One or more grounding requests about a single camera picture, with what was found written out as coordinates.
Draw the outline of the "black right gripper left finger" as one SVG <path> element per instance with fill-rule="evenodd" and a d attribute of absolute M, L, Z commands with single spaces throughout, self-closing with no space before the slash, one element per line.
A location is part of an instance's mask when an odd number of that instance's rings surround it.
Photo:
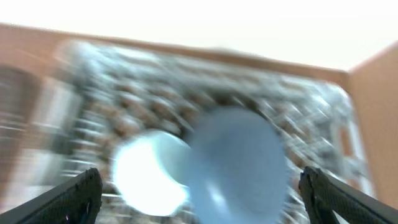
<path fill-rule="evenodd" d="M 102 204 L 102 189 L 98 169 L 90 168 L 1 214 L 1 223 L 94 223 Z"/>

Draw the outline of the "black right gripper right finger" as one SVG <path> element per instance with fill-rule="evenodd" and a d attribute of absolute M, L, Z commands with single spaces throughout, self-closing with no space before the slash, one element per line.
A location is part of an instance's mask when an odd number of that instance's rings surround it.
<path fill-rule="evenodd" d="M 298 187 L 311 224 L 338 224 L 336 214 L 352 224 L 397 224 L 396 209 L 319 168 L 306 166 Z"/>

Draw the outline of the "light blue cup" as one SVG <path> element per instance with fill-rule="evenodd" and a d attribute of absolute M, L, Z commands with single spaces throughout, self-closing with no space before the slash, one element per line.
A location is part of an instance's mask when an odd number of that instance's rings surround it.
<path fill-rule="evenodd" d="M 189 199 L 190 146 L 173 134 L 150 129 L 115 150 L 111 181 L 125 203 L 146 215 L 170 217 Z"/>

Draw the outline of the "dark blue plate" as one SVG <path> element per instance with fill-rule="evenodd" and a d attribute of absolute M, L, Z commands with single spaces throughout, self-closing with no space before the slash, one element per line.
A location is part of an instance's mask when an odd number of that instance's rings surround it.
<path fill-rule="evenodd" d="M 200 223 L 280 220 L 290 172 L 270 122 L 241 107 L 220 107 L 199 121 L 187 142 L 187 184 Z"/>

